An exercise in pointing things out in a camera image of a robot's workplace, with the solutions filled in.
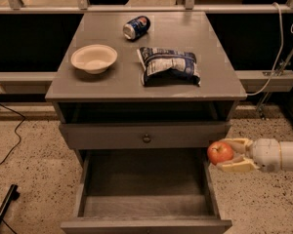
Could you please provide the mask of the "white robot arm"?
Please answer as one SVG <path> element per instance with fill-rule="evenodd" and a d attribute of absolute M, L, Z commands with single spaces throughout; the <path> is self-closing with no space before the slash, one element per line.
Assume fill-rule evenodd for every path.
<path fill-rule="evenodd" d="M 235 152 L 233 159 L 216 165 L 223 172 L 293 172 L 293 141 L 278 141 L 274 138 L 223 138 L 223 142 Z"/>

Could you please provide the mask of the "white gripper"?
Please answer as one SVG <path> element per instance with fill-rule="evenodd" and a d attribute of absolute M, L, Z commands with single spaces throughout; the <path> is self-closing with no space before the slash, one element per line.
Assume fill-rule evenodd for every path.
<path fill-rule="evenodd" d="M 216 167 L 226 173 L 248 173 L 260 170 L 265 173 L 276 173 L 281 169 L 281 150 L 277 140 L 260 138 L 254 142 L 249 138 L 223 138 L 235 152 L 245 154 L 249 151 L 249 159 L 243 156 L 218 163 Z"/>

